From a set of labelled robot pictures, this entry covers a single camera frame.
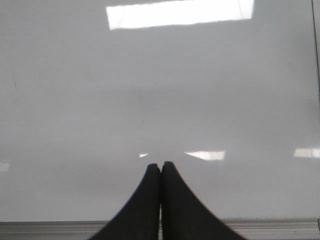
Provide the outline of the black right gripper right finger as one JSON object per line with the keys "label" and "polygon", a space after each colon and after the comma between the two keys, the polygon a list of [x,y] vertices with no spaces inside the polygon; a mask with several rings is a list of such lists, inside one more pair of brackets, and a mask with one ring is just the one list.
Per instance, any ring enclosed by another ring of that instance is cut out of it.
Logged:
{"label": "black right gripper right finger", "polygon": [[161,224],[164,240],[244,239],[201,203],[170,161],[161,170]]}

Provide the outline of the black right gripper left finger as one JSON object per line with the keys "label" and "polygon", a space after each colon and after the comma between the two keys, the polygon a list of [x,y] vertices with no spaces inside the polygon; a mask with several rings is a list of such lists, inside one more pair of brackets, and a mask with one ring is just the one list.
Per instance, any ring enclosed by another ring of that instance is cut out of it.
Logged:
{"label": "black right gripper left finger", "polygon": [[92,240],[157,240],[160,221],[160,170],[149,164],[123,208]]}

